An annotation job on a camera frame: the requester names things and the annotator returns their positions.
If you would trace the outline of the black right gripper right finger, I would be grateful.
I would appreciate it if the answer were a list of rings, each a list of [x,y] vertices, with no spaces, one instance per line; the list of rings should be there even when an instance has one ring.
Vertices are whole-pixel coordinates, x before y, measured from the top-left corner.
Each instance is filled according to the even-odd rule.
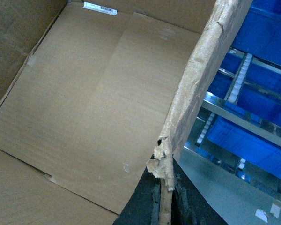
[[[172,197],[173,225],[226,225],[227,222],[208,204],[203,195],[173,160],[175,190]]]

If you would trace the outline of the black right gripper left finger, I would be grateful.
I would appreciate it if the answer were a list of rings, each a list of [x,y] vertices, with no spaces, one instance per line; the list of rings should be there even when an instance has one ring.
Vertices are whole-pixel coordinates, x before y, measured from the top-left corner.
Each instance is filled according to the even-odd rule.
[[[131,198],[113,224],[157,225],[160,189],[160,180],[145,169]]]

